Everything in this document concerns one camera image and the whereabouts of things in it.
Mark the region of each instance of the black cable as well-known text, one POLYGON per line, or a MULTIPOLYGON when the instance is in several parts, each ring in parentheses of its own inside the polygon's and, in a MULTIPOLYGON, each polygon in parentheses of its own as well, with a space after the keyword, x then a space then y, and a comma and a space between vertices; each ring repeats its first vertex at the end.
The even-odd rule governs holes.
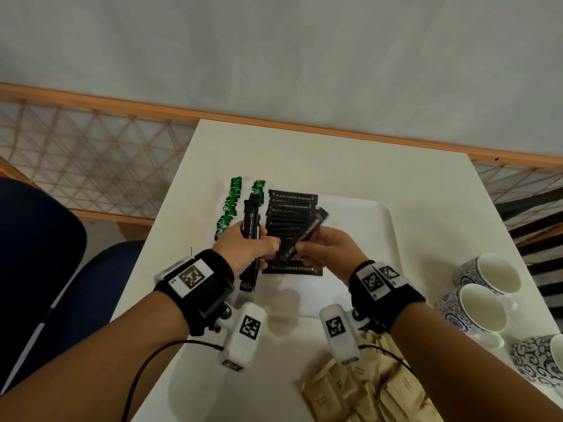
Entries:
POLYGON ((209 342, 203 342, 201 340, 193 340, 193 339, 175 340, 174 342, 170 342, 170 343, 163 345, 160 348, 158 348, 155 352, 153 352, 150 355, 149 358, 147 358, 145 360, 143 365, 141 367, 139 367, 139 370, 137 371, 137 374, 135 375, 135 378, 133 379, 133 384, 131 385, 131 388, 129 390, 129 395, 127 396, 127 401, 125 401, 125 409, 123 410, 123 416, 121 418, 122 422, 127 422, 127 418, 129 417, 129 411, 130 411, 130 408, 131 408, 131 402, 133 401, 133 395, 135 394, 135 388, 137 388, 137 384, 139 382, 139 379, 141 379, 141 375, 143 374, 143 371, 149 365, 151 360, 154 357, 156 357, 161 351, 164 351, 166 348, 173 347, 174 345, 180 345, 180 344, 205 345, 206 347, 211 347, 211 348, 215 348, 218 351, 223 351, 223 347, 221 345, 215 345, 215 344, 212 344, 212 343, 209 343, 209 342))
POLYGON ((409 372, 411 372, 414 375, 413 369, 411 369, 403 360, 401 360, 400 358, 397 357, 397 355, 393 354, 392 352, 389 352, 387 349, 384 349, 382 347, 378 347, 376 345, 358 345, 358 348, 360 349, 364 349, 364 348, 374 348, 374 349, 378 349, 381 352, 383 352, 383 354, 387 355, 388 357, 394 358, 396 359, 398 362, 400 362, 403 366, 405 366, 409 372))

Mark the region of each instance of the gray wall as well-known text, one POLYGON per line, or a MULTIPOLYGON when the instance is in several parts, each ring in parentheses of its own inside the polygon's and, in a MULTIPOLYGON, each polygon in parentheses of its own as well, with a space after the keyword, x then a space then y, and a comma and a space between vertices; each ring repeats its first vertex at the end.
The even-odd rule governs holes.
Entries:
POLYGON ((563 0, 0 0, 0 81, 563 155, 563 0))

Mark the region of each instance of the white table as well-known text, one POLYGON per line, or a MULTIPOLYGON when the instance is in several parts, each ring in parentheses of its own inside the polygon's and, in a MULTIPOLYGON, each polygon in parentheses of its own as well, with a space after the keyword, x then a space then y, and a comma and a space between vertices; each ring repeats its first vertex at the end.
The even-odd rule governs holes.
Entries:
MULTIPOLYGON (((207 120, 197 127, 114 317, 151 292, 155 273, 190 247, 195 254, 209 246, 216 222, 210 207, 224 199, 224 180, 235 176, 265 179, 273 189, 381 202, 391 211, 404 273, 429 302, 453 289, 450 278, 462 262, 499 254, 523 278, 507 342, 559 331, 465 154, 207 120)), ((205 339, 218 342, 222 334, 205 339)), ((312 420, 299 377, 327 352, 319 320, 304 317, 271 320, 253 365, 241 374, 219 367, 208 348, 184 346, 135 420, 312 420)), ((495 355, 512 365, 505 349, 495 355)))

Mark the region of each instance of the mug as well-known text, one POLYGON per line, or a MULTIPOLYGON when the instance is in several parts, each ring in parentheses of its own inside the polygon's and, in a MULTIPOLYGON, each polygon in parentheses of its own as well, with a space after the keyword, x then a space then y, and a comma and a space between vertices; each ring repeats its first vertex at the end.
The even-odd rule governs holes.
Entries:
POLYGON ((510 347, 510 358, 530 382, 563 388, 563 334, 516 342, 510 347))
POLYGON ((466 284, 448 292, 434 308, 450 323, 489 348, 501 348, 504 340, 498 334, 508 324, 508 314, 501 300, 479 284, 466 284))
POLYGON ((512 294, 522 287, 522 279, 516 268, 492 253, 485 253, 465 262, 454 272, 452 280, 457 289, 470 283, 486 287, 501 298, 509 311, 516 309, 512 294))

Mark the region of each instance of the hand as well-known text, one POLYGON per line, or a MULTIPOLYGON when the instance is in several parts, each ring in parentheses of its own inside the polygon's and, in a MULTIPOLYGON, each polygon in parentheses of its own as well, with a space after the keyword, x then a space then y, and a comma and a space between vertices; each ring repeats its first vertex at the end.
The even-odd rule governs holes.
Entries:
POLYGON ((311 240, 295 246, 306 267, 327 267, 346 286, 354 269, 369 258, 352 238, 340 229, 320 227, 311 240))
POLYGON ((245 269, 256 259, 260 258, 258 269, 268 266, 266 260, 274 259, 275 253, 282 242, 277 237, 266 236, 267 231, 260 225, 260 239, 245 239, 242 234, 243 222, 237 222, 221 234, 215 245, 211 248, 227 261, 235 278, 243 273, 245 269))

